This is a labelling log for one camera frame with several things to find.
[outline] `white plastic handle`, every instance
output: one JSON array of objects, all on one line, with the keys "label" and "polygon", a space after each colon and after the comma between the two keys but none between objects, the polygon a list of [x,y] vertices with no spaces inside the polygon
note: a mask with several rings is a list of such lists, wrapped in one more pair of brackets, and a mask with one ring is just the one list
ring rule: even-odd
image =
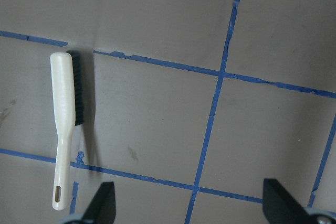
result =
[{"label": "white plastic handle", "polygon": [[50,56],[50,65],[58,139],[52,203],[54,209],[63,210],[68,204],[70,149],[76,120],[72,57],[56,52]]}]

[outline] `grid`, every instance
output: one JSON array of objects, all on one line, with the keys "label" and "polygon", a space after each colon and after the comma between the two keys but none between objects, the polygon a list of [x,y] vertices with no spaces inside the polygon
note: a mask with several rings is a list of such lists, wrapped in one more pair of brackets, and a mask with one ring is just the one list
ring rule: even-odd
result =
[{"label": "grid", "polygon": [[[197,72],[201,74],[207,74],[211,76],[217,76],[217,85],[215,88],[213,100],[212,100],[212,106],[211,110],[209,112],[209,117],[207,121],[207,127],[206,127],[206,132],[204,136],[204,142],[202,146],[202,151],[201,155],[199,157],[199,162],[198,162],[198,167],[197,167],[197,172],[195,174],[195,180],[193,185],[189,184],[184,184],[184,183],[178,183],[170,180],[162,180],[162,179],[156,179],[153,177],[148,177],[144,175],[139,175],[139,174],[133,174],[133,173],[126,173],[122,172],[119,170],[113,170],[113,169],[108,169],[104,167],[98,167],[98,166],[91,166],[91,165],[86,165],[83,163],[82,158],[83,158],[83,152],[79,152],[78,156],[76,158],[76,162],[71,162],[71,166],[78,168],[78,169],[87,169],[87,170],[92,170],[95,172],[100,172],[100,173],[106,173],[106,174],[111,174],[111,175],[116,175],[116,176],[121,176],[121,177],[126,177],[126,178],[132,178],[132,179],[137,179],[137,180],[142,180],[146,182],[151,182],[151,183],[157,183],[160,185],[165,185],[165,186],[172,186],[172,187],[177,187],[185,190],[191,191],[192,195],[189,201],[186,217],[185,217],[185,224],[190,223],[191,216],[193,213],[193,208],[195,204],[195,200],[197,197],[198,192],[206,193],[206,194],[213,194],[213,195],[218,195],[218,196],[223,196],[223,197],[229,197],[229,198],[234,198],[234,199],[239,199],[239,200],[244,200],[244,201],[250,201],[258,204],[262,204],[262,199],[260,198],[255,198],[255,197],[250,197],[246,195],[241,195],[241,194],[234,194],[226,191],[220,191],[220,190],[215,190],[211,188],[205,188],[201,187],[200,180],[202,176],[202,171],[203,171],[203,166],[207,154],[207,149],[209,145],[209,140],[212,132],[212,127],[215,119],[215,114],[216,114],[216,108],[218,105],[218,99],[219,95],[222,89],[222,85],[224,82],[224,79],[239,79],[242,81],[250,82],[250,83],[264,83],[264,84],[269,84],[273,85],[277,88],[282,88],[282,89],[287,89],[287,90],[293,90],[297,92],[303,92],[303,93],[311,93],[323,97],[328,97],[328,98],[336,98],[336,93],[333,92],[328,92],[328,91],[323,91],[323,90],[318,90],[318,89],[312,89],[312,88],[307,88],[307,87],[301,87],[301,86],[296,86],[296,85],[291,85],[287,83],[281,83],[281,82],[270,82],[266,81],[263,79],[259,79],[256,77],[250,77],[250,76],[243,76],[240,74],[234,74],[234,73],[228,73],[226,72],[226,62],[228,59],[229,55],[229,43],[232,38],[233,32],[234,32],[234,27],[235,27],[235,21],[237,17],[237,7],[239,5],[240,0],[234,0],[232,12],[231,12],[231,17],[229,21],[229,26],[228,26],[228,31],[227,31],[227,36],[225,39],[225,45],[224,45],[224,51],[222,55],[222,63],[220,66],[219,71],[218,70],[213,70],[213,69],[206,69],[206,68],[200,68],[196,66],[190,66],[190,65],[185,65],[185,64],[180,64],[176,62],[170,62],[170,61],[163,61],[163,60],[157,60],[157,59],[152,59],[148,57],[143,57],[143,56],[138,56],[138,55],[132,55],[132,56],[126,56],[122,52],[101,52],[101,51],[96,51],[94,50],[93,53],[95,54],[101,54],[101,55],[108,55],[111,57],[117,57],[117,58],[123,58],[123,59],[128,59],[128,60],[134,60],[134,61],[139,61],[139,62],[145,62],[149,64],[154,64],[158,66],[164,66],[164,67],[169,67],[169,68],[175,68],[175,69],[181,69],[185,71],[191,71],[191,72]],[[21,39],[21,40],[26,40],[26,41],[31,41],[31,42],[37,42],[37,43],[42,43],[42,44],[48,44],[48,45],[53,45],[53,46],[58,46],[58,47],[64,47],[68,45],[67,42],[64,41],[58,41],[58,40],[52,40],[52,39],[47,39],[47,38],[40,38],[40,37],[35,37],[35,36],[30,36],[30,35],[22,35],[22,34],[17,34],[17,33],[11,33],[9,31],[0,31],[0,36],[4,37],[9,37],[9,38],[15,38],[15,39]],[[321,158],[320,162],[320,167],[318,169],[316,179],[314,182],[314,186],[311,191],[310,195],[310,200],[308,203],[308,207],[312,207],[315,199],[315,192],[319,187],[323,170],[326,165],[330,148],[334,139],[334,135],[336,132],[336,116],[333,120],[332,127],[329,133],[329,137],[324,149],[324,153]],[[50,162],[50,163],[55,163],[56,160],[54,158],[50,157],[44,157],[44,156],[39,156],[39,155],[34,155],[34,154],[29,154],[29,153],[23,153],[23,152],[17,152],[13,150],[7,150],[0,148],[0,153],[2,154],[7,154],[11,156],[17,156],[21,158],[29,158],[29,159],[34,159],[38,161],[43,161],[43,162]],[[72,190],[72,196],[73,200],[70,205],[70,213],[75,212],[75,207],[76,207],[76,198],[77,198],[77,191],[79,187],[78,182],[73,183],[73,190]]]}]

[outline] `white brush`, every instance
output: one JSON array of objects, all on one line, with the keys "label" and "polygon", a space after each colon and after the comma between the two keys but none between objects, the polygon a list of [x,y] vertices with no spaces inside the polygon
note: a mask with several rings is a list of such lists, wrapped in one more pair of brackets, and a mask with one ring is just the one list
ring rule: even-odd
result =
[{"label": "white brush", "polygon": [[58,139],[52,203],[54,209],[63,210],[68,205],[72,133],[83,123],[79,53],[56,52],[50,64]]}]

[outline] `scuff mark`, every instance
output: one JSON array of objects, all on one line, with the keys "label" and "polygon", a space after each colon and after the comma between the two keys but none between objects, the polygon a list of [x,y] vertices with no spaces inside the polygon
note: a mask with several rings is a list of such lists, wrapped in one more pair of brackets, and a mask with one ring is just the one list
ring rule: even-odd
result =
[{"label": "scuff mark", "polygon": [[16,104],[16,98],[12,99],[9,102],[9,106],[7,108],[4,108],[2,111],[0,111],[0,128],[3,124],[3,122],[6,120],[6,118],[10,115],[10,112],[12,111],[12,106]]},{"label": "scuff mark", "polygon": [[127,146],[127,149],[132,157],[132,159],[136,160],[137,162],[139,161],[138,156],[136,155],[137,153],[135,150],[133,150],[129,145]]}]

